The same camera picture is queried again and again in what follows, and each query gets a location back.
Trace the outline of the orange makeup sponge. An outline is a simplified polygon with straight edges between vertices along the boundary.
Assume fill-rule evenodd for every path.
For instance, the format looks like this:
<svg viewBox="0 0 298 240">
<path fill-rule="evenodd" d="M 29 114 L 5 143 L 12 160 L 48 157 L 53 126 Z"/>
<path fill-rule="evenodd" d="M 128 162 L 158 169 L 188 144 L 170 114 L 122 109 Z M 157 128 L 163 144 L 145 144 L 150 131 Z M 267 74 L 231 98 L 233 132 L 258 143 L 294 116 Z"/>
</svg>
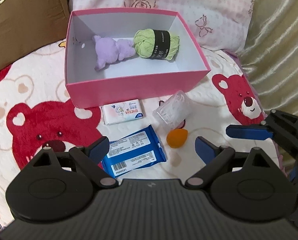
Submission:
<svg viewBox="0 0 298 240">
<path fill-rule="evenodd" d="M 183 128 L 170 131 L 166 137 L 166 142 L 170 148 L 181 148 L 188 137 L 188 131 Z"/>
</svg>

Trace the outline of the blue wet wipes pack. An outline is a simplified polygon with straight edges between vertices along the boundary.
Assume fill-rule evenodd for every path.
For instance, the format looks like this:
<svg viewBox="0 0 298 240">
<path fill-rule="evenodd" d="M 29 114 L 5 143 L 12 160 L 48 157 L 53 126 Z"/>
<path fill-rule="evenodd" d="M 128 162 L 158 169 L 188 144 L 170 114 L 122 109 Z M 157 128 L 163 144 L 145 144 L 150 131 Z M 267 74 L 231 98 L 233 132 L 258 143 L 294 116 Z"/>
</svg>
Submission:
<svg viewBox="0 0 298 240">
<path fill-rule="evenodd" d="M 109 143 L 102 159 L 103 170 L 113 178 L 166 161 L 165 152 L 152 125 Z"/>
</svg>

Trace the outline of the clear floss pick box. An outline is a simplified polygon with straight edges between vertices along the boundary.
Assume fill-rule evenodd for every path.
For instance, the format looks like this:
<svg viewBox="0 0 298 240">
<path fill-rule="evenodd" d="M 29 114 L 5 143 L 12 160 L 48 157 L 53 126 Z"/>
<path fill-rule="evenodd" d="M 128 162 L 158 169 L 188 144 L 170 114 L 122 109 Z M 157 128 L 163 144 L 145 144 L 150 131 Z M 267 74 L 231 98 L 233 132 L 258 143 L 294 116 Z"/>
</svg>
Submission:
<svg viewBox="0 0 298 240">
<path fill-rule="evenodd" d="M 153 116 L 169 132 L 178 128 L 192 111 L 192 100 L 180 90 L 154 110 Z"/>
</svg>

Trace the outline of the white tissue pack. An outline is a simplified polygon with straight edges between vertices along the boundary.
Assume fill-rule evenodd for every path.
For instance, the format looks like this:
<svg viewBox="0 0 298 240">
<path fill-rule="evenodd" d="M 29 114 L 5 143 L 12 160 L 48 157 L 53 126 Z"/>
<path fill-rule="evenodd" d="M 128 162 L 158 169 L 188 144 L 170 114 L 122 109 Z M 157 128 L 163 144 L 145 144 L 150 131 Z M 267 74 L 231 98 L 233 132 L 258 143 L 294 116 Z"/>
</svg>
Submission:
<svg viewBox="0 0 298 240">
<path fill-rule="evenodd" d="M 116 102 L 101 107 L 105 125 L 142 119 L 144 113 L 138 99 Z"/>
</svg>

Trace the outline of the purple plush toy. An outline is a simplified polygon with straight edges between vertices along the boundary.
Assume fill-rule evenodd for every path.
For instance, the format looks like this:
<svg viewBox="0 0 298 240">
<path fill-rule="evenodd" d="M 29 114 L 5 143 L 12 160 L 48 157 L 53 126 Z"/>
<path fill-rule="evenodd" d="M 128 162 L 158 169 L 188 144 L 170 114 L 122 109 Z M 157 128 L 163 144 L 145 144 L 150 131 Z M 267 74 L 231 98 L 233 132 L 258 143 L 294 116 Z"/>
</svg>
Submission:
<svg viewBox="0 0 298 240">
<path fill-rule="evenodd" d="M 118 39 L 116 41 L 110 37 L 101 37 L 99 35 L 94 35 L 92 40 L 95 43 L 97 57 L 95 70 L 97 71 L 105 68 L 107 64 L 129 59 L 136 54 L 131 40 Z"/>
</svg>

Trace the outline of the green yarn ball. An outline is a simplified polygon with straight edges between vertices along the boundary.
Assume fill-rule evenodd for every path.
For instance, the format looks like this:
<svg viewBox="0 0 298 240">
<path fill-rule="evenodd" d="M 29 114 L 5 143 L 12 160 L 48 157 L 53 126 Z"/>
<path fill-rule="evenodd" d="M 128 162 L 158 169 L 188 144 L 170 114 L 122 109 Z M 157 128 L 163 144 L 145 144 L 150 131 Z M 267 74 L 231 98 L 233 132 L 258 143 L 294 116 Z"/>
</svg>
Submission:
<svg viewBox="0 0 298 240">
<path fill-rule="evenodd" d="M 138 30 L 133 41 L 136 53 L 144 59 L 171 61 L 180 46 L 180 37 L 167 30 Z"/>
</svg>

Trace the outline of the red bear blanket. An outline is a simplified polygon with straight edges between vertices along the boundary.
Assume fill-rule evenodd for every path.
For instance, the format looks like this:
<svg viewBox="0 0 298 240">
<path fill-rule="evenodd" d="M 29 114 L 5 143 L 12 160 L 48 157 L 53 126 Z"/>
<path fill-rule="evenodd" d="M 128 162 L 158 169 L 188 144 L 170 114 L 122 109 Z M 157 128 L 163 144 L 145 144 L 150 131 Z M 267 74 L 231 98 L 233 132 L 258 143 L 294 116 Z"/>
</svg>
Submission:
<svg viewBox="0 0 298 240">
<path fill-rule="evenodd" d="M 178 150 L 166 142 L 166 131 L 153 117 L 165 97 L 142 100 L 142 119 L 117 125 L 105 125 L 99 107 L 76 108 L 64 84 L 64 47 L 59 41 L 45 46 L 0 71 L 0 231 L 12 220 L 5 201 L 5 191 L 20 170 L 43 147 L 56 151 L 88 146 L 100 136 L 118 140 L 139 129 L 152 126 L 166 155 L 164 163 L 125 174 L 125 178 L 186 180 L 204 165 L 197 156 L 194 142 L 198 136 L 216 145 L 227 145 L 237 151 L 262 148 L 277 164 L 282 157 L 274 143 L 229 138 L 225 129 L 236 119 L 227 107 L 225 96 L 212 82 L 221 74 L 242 81 L 249 88 L 235 55 L 204 49 L 210 72 L 189 93 L 194 110 L 183 123 L 188 131 L 184 146 Z"/>
</svg>

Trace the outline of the beige satin curtain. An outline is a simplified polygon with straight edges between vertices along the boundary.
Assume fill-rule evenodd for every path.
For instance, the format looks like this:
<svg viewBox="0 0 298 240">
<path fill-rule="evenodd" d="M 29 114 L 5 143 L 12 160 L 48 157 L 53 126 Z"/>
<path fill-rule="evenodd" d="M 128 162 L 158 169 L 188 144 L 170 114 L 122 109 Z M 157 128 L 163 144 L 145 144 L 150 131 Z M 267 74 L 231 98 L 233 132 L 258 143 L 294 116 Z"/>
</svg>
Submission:
<svg viewBox="0 0 298 240">
<path fill-rule="evenodd" d="M 266 111 L 298 115 L 298 0 L 254 0 L 240 59 Z"/>
</svg>

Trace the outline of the pink cardboard box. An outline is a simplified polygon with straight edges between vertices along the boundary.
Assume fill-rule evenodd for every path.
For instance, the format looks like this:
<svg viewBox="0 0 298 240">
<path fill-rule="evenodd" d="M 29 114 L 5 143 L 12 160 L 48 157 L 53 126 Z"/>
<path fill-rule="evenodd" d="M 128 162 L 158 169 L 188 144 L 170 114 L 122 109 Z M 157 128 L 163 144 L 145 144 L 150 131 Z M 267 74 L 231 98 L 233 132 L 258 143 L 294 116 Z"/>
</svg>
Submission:
<svg viewBox="0 0 298 240">
<path fill-rule="evenodd" d="M 142 29 L 167 30 L 180 37 L 172 61 L 139 56 L 95 70 L 94 35 L 132 40 Z M 98 8 L 70 15 L 64 60 L 65 86 L 77 108 L 189 92 L 210 66 L 187 23 L 176 11 Z"/>
</svg>

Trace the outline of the brown pillow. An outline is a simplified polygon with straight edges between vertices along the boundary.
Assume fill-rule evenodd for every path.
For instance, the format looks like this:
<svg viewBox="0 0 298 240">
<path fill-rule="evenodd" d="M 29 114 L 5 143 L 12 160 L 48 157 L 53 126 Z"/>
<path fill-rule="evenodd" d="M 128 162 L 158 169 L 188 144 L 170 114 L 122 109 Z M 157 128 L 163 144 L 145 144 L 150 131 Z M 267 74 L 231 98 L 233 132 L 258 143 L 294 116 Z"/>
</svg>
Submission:
<svg viewBox="0 0 298 240">
<path fill-rule="evenodd" d="M 0 0 L 0 70 L 66 36 L 69 0 Z"/>
</svg>

